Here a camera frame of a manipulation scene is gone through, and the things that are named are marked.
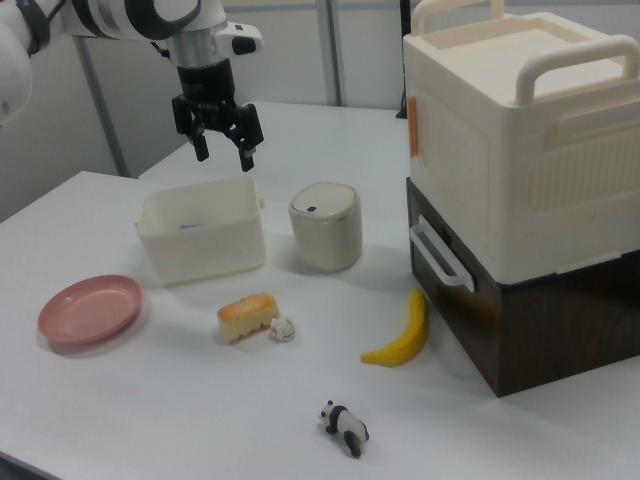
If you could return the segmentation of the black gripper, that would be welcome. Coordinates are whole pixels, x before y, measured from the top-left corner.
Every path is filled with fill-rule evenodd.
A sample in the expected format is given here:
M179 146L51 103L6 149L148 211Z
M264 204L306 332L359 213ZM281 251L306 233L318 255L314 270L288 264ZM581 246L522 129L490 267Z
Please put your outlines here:
M202 68L179 67L182 93L172 99L176 130L194 147L198 162L209 158L204 132L223 133L237 147L241 169L254 168L255 147L264 141L256 107L238 105L229 60Z

